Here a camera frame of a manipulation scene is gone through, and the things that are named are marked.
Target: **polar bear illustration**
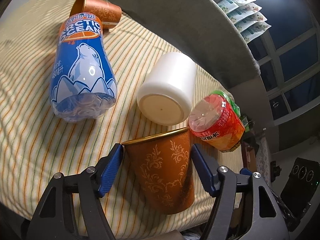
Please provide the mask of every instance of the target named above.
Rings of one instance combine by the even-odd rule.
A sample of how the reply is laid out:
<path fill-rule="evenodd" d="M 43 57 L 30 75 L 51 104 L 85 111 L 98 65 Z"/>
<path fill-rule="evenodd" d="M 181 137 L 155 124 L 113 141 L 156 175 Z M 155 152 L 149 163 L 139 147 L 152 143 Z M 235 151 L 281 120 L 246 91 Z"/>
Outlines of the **polar bear illustration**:
<path fill-rule="evenodd" d="M 86 43 L 81 43 L 76 48 L 78 57 L 72 64 L 68 76 L 73 82 L 79 81 L 86 84 L 91 90 L 98 78 L 104 79 L 100 56 Z"/>

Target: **white plastic cup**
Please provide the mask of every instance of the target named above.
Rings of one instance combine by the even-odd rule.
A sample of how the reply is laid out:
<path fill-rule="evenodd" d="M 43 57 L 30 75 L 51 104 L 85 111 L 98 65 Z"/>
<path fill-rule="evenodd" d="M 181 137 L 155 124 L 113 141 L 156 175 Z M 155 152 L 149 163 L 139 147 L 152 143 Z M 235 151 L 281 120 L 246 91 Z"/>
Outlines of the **white plastic cup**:
<path fill-rule="evenodd" d="M 151 121 L 176 125 L 191 112 L 196 64 L 179 52 L 162 55 L 137 93 L 140 111 Z"/>

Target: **plastic bottle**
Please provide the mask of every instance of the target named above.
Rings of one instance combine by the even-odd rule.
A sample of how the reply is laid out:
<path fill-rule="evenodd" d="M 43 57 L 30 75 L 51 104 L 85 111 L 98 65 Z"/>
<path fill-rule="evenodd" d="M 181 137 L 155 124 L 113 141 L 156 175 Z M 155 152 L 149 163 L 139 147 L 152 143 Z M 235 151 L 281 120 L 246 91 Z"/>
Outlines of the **plastic bottle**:
<path fill-rule="evenodd" d="M 240 107 L 237 106 L 237 104 L 224 92 L 220 91 L 220 90 L 215 90 L 212 91 L 211 94 L 218 94 L 222 97 L 224 97 L 228 103 L 231 105 L 233 111 L 236 113 L 236 115 L 240 118 L 241 114 L 240 114 Z"/>
<path fill-rule="evenodd" d="M 50 101 L 55 115 L 67 122 L 98 118 L 116 103 L 116 79 L 101 26 L 95 15 L 78 13 L 60 28 Z"/>
<path fill-rule="evenodd" d="M 244 126 L 228 101 L 212 94 L 203 98 L 189 116 L 191 132 L 221 152 L 234 151 L 240 145 Z"/>

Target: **metal screw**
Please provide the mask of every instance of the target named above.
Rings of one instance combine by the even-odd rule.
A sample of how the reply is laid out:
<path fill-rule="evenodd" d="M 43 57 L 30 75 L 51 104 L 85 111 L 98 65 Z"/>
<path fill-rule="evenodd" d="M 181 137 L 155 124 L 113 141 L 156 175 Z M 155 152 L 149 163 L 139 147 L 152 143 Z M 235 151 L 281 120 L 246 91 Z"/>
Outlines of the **metal screw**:
<path fill-rule="evenodd" d="M 55 179 L 60 179 L 62 177 L 62 173 L 61 172 L 57 172 L 56 174 L 54 174 L 53 176 Z"/>
<path fill-rule="evenodd" d="M 95 167 L 88 167 L 87 168 L 87 173 L 93 173 L 93 172 L 95 172 Z"/>
<path fill-rule="evenodd" d="M 257 179 L 260 179 L 260 178 L 261 178 L 261 174 L 258 173 L 258 172 L 254 172 L 254 173 L 253 173 L 253 176 L 254 176 L 255 178 L 257 178 Z"/>
<path fill-rule="evenodd" d="M 223 173 L 226 173 L 226 172 L 228 171 L 228 168 L 225 167 L 225 166 L 221 166 L 221 167 L 219 168 L 219 171 L 221 171 L 221 172 L 223 172 Z"/>

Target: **orange paper cup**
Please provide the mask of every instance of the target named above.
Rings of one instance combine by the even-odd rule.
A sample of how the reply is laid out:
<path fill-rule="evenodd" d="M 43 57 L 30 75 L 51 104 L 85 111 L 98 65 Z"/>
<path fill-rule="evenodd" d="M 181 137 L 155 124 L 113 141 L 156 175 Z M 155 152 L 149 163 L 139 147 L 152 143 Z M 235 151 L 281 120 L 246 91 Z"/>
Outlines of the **orange paper cup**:
<path fill-rule="evenodd" d="M 116 27 L 122 13 L 119 6 L 103 0 L 76 0 L 71 8 L 70 16 L 81 12 L 90 12 L 98 16 L 104 29 Z"/>
<path fill-rule="evenodd" d="M 193 204 L 188 127 L 122 145 L 151 207 L 163 214 L 176 214 Z"/>

